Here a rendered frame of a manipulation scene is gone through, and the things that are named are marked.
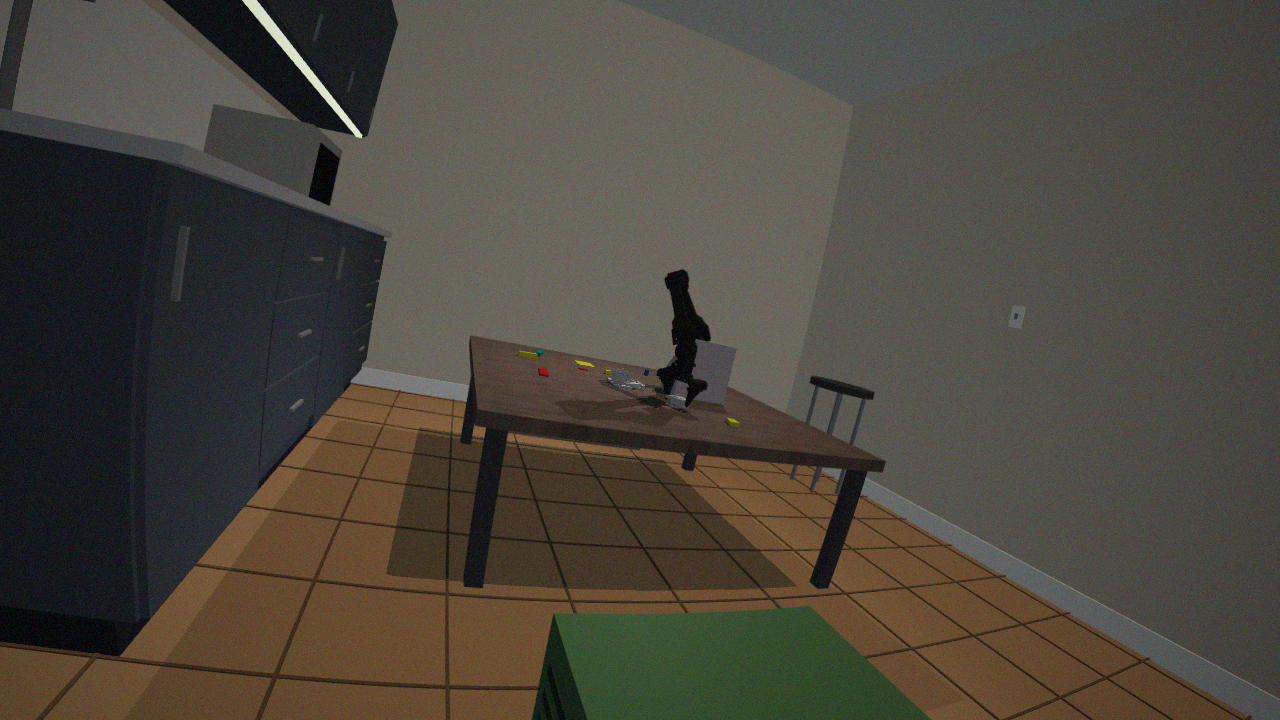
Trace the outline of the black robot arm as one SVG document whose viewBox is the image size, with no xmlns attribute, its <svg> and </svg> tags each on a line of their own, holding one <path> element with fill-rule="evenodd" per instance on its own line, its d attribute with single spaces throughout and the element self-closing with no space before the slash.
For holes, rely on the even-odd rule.
<svg viewBox="0 0 1280 720">
<path fill-rule="evenodd" d="M 692 299 L 689 293 L 689 273 L 684 269 L 668 273 L 668 277 L 666 277 L 666 286 L 671 292 L 675 310 L 675 319 L 672 322 L 672 341 L 673 345 L 677 345 L 675 355 L 682 361 L 695 361 L 698 354 L 698 343 L 695 340 L 710 341 L 709 325 L 707 325 L 703 316 L 698 315 Z M 680 364 L 680 366 L 676 366 L 675 364 L 676 363 L 672 363 L 671 366 L 662 368 L 663 379 L 684 379 L 684 364 Z"/>
</svg>

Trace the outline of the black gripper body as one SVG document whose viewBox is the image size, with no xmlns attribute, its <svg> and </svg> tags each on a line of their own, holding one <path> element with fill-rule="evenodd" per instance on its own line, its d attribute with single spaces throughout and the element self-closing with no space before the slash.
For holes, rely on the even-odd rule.
<svg viewBox="0 0 1280 720">
<path fill-rule="evenodd" d="M 696 366 L 696 364 L 694 364 L 695 361 L 691 361 L 691 360 L 686 360 L 686 361 L 675 360 L 675 363 L 677 363 L 676 366 L 680 366 L 680 364 L 684 364 L 684 372 L 685 372 L 684 379 L 682 378 L 675 378 L 675 380 L 681 380 L 684 383 L 687 383 L 689 387 L 692 388 L 692 389 L 707 389 L 707 387 L 708 387 L 707 380 L 692 379 L 692 366 Z M 657 372 L 657 375 L 659 375 L 662 378 L 662 368 Z"/>
</svg>

